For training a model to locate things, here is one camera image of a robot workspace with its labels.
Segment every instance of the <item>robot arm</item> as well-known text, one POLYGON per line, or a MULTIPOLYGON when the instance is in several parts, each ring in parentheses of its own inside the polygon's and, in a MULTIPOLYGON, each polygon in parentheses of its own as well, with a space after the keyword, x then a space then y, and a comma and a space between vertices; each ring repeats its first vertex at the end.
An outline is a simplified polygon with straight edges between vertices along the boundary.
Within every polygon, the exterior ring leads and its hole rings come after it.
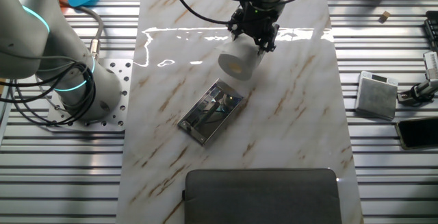
POLYGON ((241 8, 237 9, 231 17, 233 25, 228 25, 233 39, 244 33, 254 39, 260 51, 274 51, 275 38, 280 28, 275 22, 285 7, 281 1, 283 0, 241 0, 241 8))
MULTIPOLYGON (((98 120, 117 106, 122 95, 120 81, 94 60, 65 19, 58 0, 0 0, 0 11, 0 77, 22 79, 36 74, 44 81, 69 69, 74 61, 91 70, 95 86, 94 101, 81 120, 98 120)), ((87 87, 91 80, 79 68, 60 78, 48 85, 55 85, 63 108, 74 116, 91 96, 87 87)))
POLYGON ((438 55, 430 51, 423 54, 426 66, 426 80, 421 84, 414 85, 410 90, 398 93, 398 102, 405 105, 420 105, 433 101, 438 91, 438 55))

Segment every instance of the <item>white device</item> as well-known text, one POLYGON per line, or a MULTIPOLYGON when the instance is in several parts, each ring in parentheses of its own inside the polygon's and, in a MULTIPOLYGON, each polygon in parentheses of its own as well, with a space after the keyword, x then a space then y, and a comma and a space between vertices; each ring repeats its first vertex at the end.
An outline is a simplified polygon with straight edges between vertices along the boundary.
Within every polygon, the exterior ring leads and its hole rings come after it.
POLYGON ((363 71, 359 77, 356 111, 392 120, 396 115, 397 79, 363 71))

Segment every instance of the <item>wooden block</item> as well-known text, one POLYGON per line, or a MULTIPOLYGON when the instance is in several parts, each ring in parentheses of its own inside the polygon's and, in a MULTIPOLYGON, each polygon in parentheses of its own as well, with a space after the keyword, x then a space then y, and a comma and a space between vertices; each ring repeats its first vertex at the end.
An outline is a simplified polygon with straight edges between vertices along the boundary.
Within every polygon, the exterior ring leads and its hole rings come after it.
POLYGON ((380 23, 384 23, 389 18, 389 16, 391 16, 391 14, 385 11, 383 12, 382 16, 378 19, 378 21, 380 23))
POLYGON ((3 86, 0 86, 0 95, 1 93, 3 93, 3 86))

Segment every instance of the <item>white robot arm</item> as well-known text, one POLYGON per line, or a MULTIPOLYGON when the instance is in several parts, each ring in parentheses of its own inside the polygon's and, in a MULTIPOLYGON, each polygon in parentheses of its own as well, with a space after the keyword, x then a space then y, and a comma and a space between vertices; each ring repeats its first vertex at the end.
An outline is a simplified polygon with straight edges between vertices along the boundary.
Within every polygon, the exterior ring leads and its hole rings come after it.
POLYGON ((64 18, 58 0, 0 0, 0 11, 1 78, 23 79, 36 74, 48 81, 80 63, 90 70, 90 79, 86 79, 83 67, 73 67, 60 79, 48 82, 51 87, 56 85, 54 90, 64 104, 62 108, 77 115, 84 100, 92 95, 94 98, 80 119, 95 121, 117 106, 122 94, 117 76, 94 60, 64 18))
POLYGON ((264 54, 275 50, 275 38, 280 17, 286 3, 295 0, 232 0, 240 7, 230 21, 217 21, 195 12, 184 0, 180 2, 193 15, 211 22, 226 25, 233 41, 224 46, 219 65, 230 76, 249 80, 264 54))

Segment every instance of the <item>marble board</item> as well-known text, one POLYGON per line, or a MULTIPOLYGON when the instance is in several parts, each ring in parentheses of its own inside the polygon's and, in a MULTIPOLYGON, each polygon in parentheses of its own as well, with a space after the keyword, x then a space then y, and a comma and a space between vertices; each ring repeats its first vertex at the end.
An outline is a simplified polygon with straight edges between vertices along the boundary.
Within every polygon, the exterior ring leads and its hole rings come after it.
MULTIPOLYGON (((239 5, 186 1, 222 21, 239 5)), ((141 0, 117 223, 183 223, 187 172, 245 168, 330 168, 343 223, 363 222, 328 13, 326 0, 287 4, 276 50, 241 82, 218 66, 231 41, 223 25, 196 18, 178 0, 141 0), (218 78, 245 100, 202 147, 177 122, 218 78)))

